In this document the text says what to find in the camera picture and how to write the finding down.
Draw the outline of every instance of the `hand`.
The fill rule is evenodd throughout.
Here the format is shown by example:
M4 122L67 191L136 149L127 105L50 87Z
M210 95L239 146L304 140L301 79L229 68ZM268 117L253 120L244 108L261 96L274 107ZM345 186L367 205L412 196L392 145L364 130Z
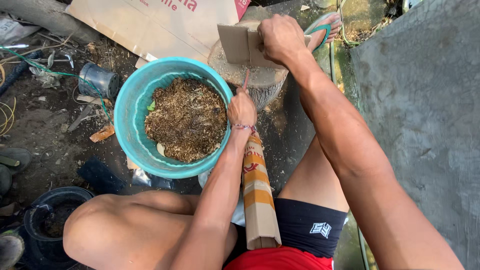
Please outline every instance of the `hand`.
M275 14L263 20L257 30L264 40L263 53L267 60L286 66L299 52L308 52L300 25L288 15Z
M257 122L257 108L243 88L237 88L237 95L228 105L227 116L231 124L254 126Z

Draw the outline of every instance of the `bracelet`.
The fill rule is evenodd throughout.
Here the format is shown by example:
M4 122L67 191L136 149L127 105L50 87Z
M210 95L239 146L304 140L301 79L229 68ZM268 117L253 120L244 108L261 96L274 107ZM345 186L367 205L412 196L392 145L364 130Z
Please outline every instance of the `bracelet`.
M241 127L243 129L249 129L250 128L252 130L252 133L257 131L257 128L254 125L232 124L232 128L234 126Z

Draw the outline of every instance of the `tree stump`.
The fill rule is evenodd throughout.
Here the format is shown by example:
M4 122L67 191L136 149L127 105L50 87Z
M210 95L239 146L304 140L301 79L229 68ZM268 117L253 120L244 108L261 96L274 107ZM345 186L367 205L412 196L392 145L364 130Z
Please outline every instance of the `tree stump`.
M259 24L260 21L256 20L238 23L238 25L246 25L254 30L257 29ZM257 111L265 108L278 96L288 74L288 70L285 69L230 64L227 62L220 40L212 47L212 51L208 56L208 65L222 76L232 90L242 87L247 68L249 68L250 75L247 88L250 97L257 107Z

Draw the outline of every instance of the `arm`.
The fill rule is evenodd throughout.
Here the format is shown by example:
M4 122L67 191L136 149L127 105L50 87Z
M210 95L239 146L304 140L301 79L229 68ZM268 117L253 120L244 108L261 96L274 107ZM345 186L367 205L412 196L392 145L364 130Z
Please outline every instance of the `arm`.
M263 21L259 31L266 57L285 65L300 85L304 110L379 267L462 269L446 241L398 184L363 118L307 50L296 21L277 15Z
M242 88L237 89L227 114L232 124L253 126L257 120L256 108ZM244 148L250 133L250 129L232 128L171 269L221 269L225 240L239 197Z

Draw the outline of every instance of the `black shorts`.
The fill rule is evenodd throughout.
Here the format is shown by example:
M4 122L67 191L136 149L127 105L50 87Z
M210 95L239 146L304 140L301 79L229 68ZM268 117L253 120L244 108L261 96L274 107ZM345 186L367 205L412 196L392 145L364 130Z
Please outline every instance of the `black shorts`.
M290 199L277 198L274 205L282 245L333 257L347 213ZM245 227L235 227L238 240L224 265L247 251Z

